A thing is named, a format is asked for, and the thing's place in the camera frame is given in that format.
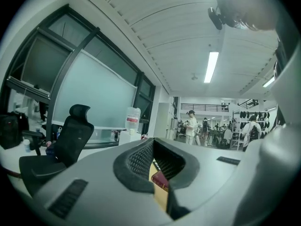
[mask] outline chair headrest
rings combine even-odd
[[[87,105],[76,104],[76,105],[71,106],[71,108],[69,110],[69,114],[72,117],[75,117],[77,119],[87,122],[87,112],[90,108],[91,107],[87,106]]]

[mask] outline chair armrest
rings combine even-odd
[[[40,180],[49,180],[61,173],[66,169],[65,164],[62,162],[54,163],[52,165],[46,166],[44,168],[34,168],[32,169],[33,175]]]
[[[30,131],[30,130],[23,130],[22,131],[23,136],[30,136],[30,137],[39,137],[42,138],[43,134],[40,132]]]

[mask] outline office chair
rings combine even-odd
[[[89,109],[86,105],[73,105],[70,108],[70,116],[54,143],[55,156],[23,156],[19,159],[21,177],[31,196],[48,180],[77,161],[94,131],[94,126],[87,121]]]

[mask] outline backpack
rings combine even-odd
[[[9,149],[19,145],[22,134],[19,131],[19,122],[16,115],[0,115],[0,145]]]
[[[253,126],[253,128],[250,131],[250,135],[249,135],[249,143],[256,139],[259,139],[259,131],[257,130],[256,126]]]

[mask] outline man in white clothing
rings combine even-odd
[[[186,126],[186,143],[189,145],[192,145],[193,138],[194,138],[194,130],[196,129],[198,123],[197,119],[194,117],[195,112],[194,111],[189,111],[188,115],[190,117],[190,120]]]
[[[243,128],[243,132],[242,132],[242,135],[244,138],[244,148],[243,148],[243,152],[246,151],[246,148],[248,147],[249,145],[249,141],[250,141],[250,133],[251,133],[251,130],[253,129],[253,127],[255,126],[257,128],[257,131],[258,131],[258,138],[256,139],[259,139],[259,136],[261,134],[261,128],[260,128],[260,125],[256,122],[256,116],[255,115],[252,115],[250,117],[250,122],[247,123],[245,125],[245,127]]]

